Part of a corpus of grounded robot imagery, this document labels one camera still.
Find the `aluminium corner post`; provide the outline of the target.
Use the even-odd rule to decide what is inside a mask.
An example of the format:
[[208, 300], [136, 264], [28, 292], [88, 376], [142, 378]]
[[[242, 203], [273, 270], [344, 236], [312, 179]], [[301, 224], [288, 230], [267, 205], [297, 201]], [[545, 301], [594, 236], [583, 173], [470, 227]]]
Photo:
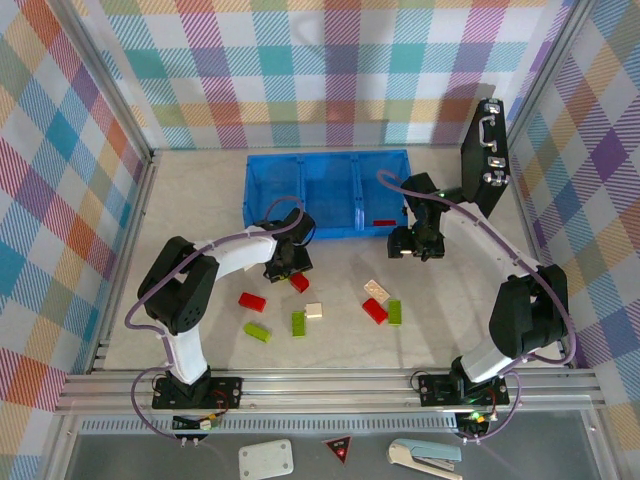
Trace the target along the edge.
[[546, 49], [539, 69], [521, 101], [519, 109], [508, 127], [507, 141], [510, 151], [526, 133], [535, 116], [542, 97], [551, 86], [569, 55], [576, 38], [599, 0], [572, 0], [563, 21], [559, 24], [553, 42]]
[[106, 62], [102, 58], [93, 38], [85, 28], [81, 17], [74, 8], [71, 0], [46, 0], [60, 25], [68, 34], [76, 48], [80, 59], [86, 64], [86, 69], [93, 78], [97, 88], [105, 97], [114, 116], [121, 124], [131, 143], [141, 154], [144, 162], [153, 161], [154, 149], [146, 140], [133, 112], [126, 103], [114, 77], [111, 75]]

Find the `blue three-compartment bin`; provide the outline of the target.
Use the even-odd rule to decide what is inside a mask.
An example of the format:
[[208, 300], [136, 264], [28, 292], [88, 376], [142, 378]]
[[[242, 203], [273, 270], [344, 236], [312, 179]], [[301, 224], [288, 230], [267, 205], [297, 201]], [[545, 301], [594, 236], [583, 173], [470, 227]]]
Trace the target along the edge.
[[[280, 220], [295, 206], [274, 201], [296, 196], [316, 223], [317, 239], [385, 237], [408, 225], [404, 198], [383, 186], [377, 172], [404, 180], [411, 175], [405, 150], [309, 152], [250, 155], [245, 170], [243, 220]], [[373, 220], [394, 219], [395, 227], [374, 227]]]

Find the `white rectangular plate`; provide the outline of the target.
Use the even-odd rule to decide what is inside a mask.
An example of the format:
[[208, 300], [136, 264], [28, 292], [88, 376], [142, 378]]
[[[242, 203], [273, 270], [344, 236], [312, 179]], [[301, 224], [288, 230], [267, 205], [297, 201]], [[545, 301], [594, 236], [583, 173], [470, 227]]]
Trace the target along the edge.
[[240, 480], [269, 480], [294, 471], [293, 449], [288, 439], [241, 447], [238, 461]]

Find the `white lego plate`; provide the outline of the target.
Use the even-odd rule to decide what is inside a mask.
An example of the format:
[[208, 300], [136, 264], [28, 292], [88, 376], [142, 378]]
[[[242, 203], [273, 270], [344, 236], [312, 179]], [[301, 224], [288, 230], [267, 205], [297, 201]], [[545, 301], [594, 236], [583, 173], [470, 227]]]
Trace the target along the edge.
[[369, 280], [365, 283], [364, 290], [380, 304], [385, 303], [390, 298], [390, 294], [375, 280]]

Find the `small connector module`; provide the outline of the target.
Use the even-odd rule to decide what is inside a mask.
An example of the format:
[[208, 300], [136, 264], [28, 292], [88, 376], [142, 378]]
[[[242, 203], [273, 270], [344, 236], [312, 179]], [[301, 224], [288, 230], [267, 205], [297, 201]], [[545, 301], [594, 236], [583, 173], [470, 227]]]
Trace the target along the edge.
[[219, 426], [222, 418], [222, 415], [217, 414], [210, 414], [200, 418], [188, 418], [174, 415], [172, 417], [172, 429], [210, 431]]
[[478, 412], [456, 413], [457, 435], [461, 438], [472, 439], [488, 433], [490, 419]]

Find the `aluminium side rail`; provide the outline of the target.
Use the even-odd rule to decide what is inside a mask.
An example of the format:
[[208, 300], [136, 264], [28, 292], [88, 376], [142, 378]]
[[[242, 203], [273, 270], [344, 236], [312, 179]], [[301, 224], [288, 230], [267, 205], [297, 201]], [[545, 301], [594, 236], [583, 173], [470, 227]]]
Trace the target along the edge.
[[122, 298], [161, 158], [162, 151], [160, 149], [152, 150], [149, 161], [142, 169], [135, 202], [125, 229], [122, 250], [115, 264], [114, 276], [108, 290], [105, 307], [96, 323], [96, 328], [89, 344], [88, 357], [81, 370], [82, 374], [91, 374], [96, 370], [100, 370], [100, 367], [96, 367], [96, 363], [101, 359], [99, 351], [101, 348], [108, 347], [114, 327], [120, 322], [119, 311]]

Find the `red black triangle emblem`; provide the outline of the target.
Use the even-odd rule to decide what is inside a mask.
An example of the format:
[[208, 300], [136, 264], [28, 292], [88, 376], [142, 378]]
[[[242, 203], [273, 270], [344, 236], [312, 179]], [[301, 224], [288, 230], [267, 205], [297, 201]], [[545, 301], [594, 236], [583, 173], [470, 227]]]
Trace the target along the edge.
[[324, 445], [335, 455], [335, 457], [345, 465], [348, 459], [349, 449], [352, 443], [351, 436], [325, 440]]

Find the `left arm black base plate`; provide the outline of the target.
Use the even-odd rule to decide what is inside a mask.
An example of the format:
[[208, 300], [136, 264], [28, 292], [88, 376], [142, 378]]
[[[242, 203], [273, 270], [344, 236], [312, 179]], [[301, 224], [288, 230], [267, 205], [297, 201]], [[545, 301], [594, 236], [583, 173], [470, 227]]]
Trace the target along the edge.
[[203, 377], [193, 385], [174, 377], [160, 377], [152, 387], [155, 410], [238, 409], [242, 395], [240, 377]]

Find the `wide aluminium base rail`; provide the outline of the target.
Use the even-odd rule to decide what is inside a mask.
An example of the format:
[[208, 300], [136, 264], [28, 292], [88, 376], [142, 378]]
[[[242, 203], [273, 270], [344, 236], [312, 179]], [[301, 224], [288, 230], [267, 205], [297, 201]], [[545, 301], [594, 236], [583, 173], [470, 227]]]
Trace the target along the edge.
[[[237, 413], [417, 412], [418, 393], [410, 369], [248, 369], [215, 370], [215, 376], [243, 379]], [[133, 408], [130, 388], [135, 370], [104, 370], [71, 375], [55, 413], [125, 414]], [[523, 368], [519, 408], [566, 411], [602, 408], [604, 395], [589, 369]]]

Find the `light blue stapler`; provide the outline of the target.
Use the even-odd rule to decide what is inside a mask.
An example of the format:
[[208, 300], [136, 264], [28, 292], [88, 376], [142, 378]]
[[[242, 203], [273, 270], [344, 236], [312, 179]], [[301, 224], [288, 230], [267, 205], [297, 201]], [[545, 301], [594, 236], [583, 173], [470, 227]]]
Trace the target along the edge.
[[455, 465], [462, 461], [461, 449], [456, 446], [398, 438], [391, 442], [387, 459], [400, 465], [446, 480], [462, 480], [455, 473]]

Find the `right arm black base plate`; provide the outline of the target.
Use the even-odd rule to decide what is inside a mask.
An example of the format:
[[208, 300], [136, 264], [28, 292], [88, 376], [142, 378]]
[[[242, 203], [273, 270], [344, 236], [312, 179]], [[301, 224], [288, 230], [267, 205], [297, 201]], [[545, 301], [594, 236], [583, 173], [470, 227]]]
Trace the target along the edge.
[[464, 376], [426, 374], [418, 377], [422, 407], [427, 406], [506, 406], [510, 403], [506, 381], [493, 377], [474, 383]]

